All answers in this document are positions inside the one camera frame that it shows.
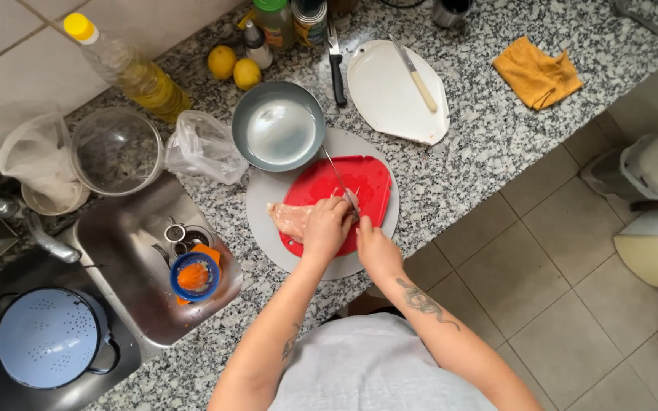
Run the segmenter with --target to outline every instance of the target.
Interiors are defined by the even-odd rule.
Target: faucet
[[[20,208],[20,203],[16,198],[0,198],[0,218],[13,217],[20,211]],[[40,245],[41,248],[65,263],[76,263],[80,260],[80,257],[82,257],[80,250],[70,247],[45,233],[42,229],[40,216],[37,213],[27,208],[23,208],[21,212],[34,242]]]

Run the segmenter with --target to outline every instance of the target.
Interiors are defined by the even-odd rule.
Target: tiled floor
[[[576,176],[617,141],[592,121],[405,262],[545,409],[658,409],[658,289],[613,246],[636,216]]]

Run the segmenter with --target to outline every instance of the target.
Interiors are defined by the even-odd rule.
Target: yellow cloth
[[[567,51],[552,58],[532,45],[527,36],[509,45],[492,64],[517,97],[535,110],[562,100],[583,85]]]

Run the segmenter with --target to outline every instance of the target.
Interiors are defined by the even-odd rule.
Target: hand
[[[303,259],[329,265],[350,231],[352,215],[344,214],[351,206],[341,197],[323,198],[316,203],[303,230]]]
[[[400,249],[381,228],[372,227],[368,216],[362,216],[360,228],[357,229],[357,253],[360,263],[375,284],[403,273]]]

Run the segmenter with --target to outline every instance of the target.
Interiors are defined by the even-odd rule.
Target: green jar lid
[[[286,6],[288,0],[253,0],[253,4],[264,12],[277,12]]]

